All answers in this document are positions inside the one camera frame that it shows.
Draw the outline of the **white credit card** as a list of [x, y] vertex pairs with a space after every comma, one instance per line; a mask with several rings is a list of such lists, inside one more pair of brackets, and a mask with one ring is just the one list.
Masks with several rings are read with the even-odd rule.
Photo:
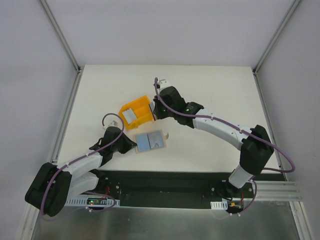
[[163, 148], [165, 146], [161, 131], [150, 132], [147, 134], [147, 136], [151, 150]]
[[154, 109], [155, 109], [155, 104], [154, 104], [153, 101], [149, 104], [149, 108], [150, 108], [151, 112], [154, 111]]
[[146, 152], [150, 150], [149, 138], [146, 133], [137, 134], [136, 136], [136, 144], [138, 152]]

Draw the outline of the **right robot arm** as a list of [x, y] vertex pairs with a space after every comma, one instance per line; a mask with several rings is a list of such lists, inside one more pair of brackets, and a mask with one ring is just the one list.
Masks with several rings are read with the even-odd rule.
[[237, 197], [252, 177], [259, 175], [274, 153], [267, 130], [232, 124], [214, 116], [196, 102], [186, 102], [174, 86], [155, 84], [153, 115], [157, 120], [173, 118], [180, 125], [210, 133], [240, 151], [239, 164], [230, 174], [224, 188], [230, 197]]

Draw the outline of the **beige card holder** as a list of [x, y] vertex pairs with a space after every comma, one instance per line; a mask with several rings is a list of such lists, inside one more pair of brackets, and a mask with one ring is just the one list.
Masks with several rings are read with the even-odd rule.
[[135, 143], [137, 144], [135, 152], [140, 154], [163, 149], [167, 146], [166, 141], [168, 138], [169, 133], [164, 132], [162, 129], [136, 134], [134, 136]]

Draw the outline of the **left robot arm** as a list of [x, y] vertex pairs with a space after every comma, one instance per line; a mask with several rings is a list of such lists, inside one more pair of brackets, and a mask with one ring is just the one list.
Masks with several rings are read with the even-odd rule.
[[65, 203], [87, 191], [107, 194], [110, 189], [100, 167], [109, 162], [114, 153], [125, 154], [137, 144], [116, 126], [109, 126], [104, 136], [87, 153], [62, 165], [44, 163], [28, 188], [24, 200], [49, 217], [56, 216]]

